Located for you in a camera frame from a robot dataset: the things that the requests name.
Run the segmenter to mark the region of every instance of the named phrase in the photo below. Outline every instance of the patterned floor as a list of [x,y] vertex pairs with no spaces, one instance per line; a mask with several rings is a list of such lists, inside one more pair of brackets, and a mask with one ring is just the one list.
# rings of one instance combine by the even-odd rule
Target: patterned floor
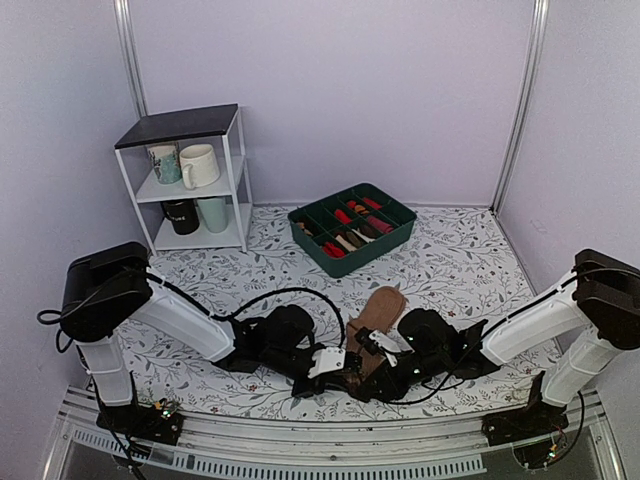
[[[407,243],[338,280],[324,274],[293,242],[288,211],[254,210],[246,254],[237,249],[176,251],[163,253],[152,263],[169,281],[221,313],[276,288],[306,286],[327,294],[347,318],[357,315],[378,286],[391,285],[407,297],[407,311],[434,308],[461,329],[484,318],[498,321],[531,296],[513,253],[485,209],[416,208],[418,221]],[[268,299],[247,316],[260,316],[293,301],[311,313],[319,341],[336,342],[339,332],[331,312],[307,294]],[[119,334],[142,399],[175,398],[186,410],[217,415],[306,421],[431,417],[521,404],[532,377],[559,357],[549,341],[488,377],[422,404],[394,406],[361,403],[340,392],[293,399],[290,381],[277,373],[221,371],[180,342],[135,322],[122,325]],[[415,387],[405,400],[426,393]]]

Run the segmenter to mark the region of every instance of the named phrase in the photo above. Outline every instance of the white mug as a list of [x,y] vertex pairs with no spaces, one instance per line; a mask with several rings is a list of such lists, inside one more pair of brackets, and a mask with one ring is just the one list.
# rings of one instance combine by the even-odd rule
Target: white mug
[[210,185],[220,178],[220,168],[213,146],[191,145],[180,152],[182,180],[188,190]]

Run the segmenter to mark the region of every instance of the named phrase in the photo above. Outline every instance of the brown slipper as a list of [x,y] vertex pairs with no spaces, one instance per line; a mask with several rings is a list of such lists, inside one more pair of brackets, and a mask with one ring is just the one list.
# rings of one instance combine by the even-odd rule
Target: brown slipper
[[349,320],[347,351],[359,353],[362,357],[360,375],[352,374],[347,378],[350,387],[357,387],[385,360],[383,355],[371,355],[364,350],[355,338],[356,333],[362,327],[388,333],[402,315],[406,303],[407,299],[399,290],[393,287],[380,287],[369,297],[360,315]]

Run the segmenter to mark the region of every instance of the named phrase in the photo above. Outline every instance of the lavender wall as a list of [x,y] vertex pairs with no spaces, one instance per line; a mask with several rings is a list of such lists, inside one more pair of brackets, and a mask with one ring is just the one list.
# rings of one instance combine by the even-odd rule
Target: lavender wall
[[488,205],[515,112],[527,0],[139,0],[151,113],[238,102],[261,202],[371,181]]
[[59,308],[74,258],[140,237],[111,146],[135,120],[113,2],[3,2],[0,15],[0,478],[35,479],[73,351]]
[[[640,266],[640,3],[552,2],[502,220],[539,288],[591,247]],[[640,472],[640,352],[598,390],[629,478]]]

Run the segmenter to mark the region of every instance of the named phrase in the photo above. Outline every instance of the shelf top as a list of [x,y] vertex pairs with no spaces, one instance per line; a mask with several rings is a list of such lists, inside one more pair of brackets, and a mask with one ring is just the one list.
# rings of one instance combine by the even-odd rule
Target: shelf top
[[226,135],[237,111],[238,104],[233,103],[148,115],[118,140],[115,149]]

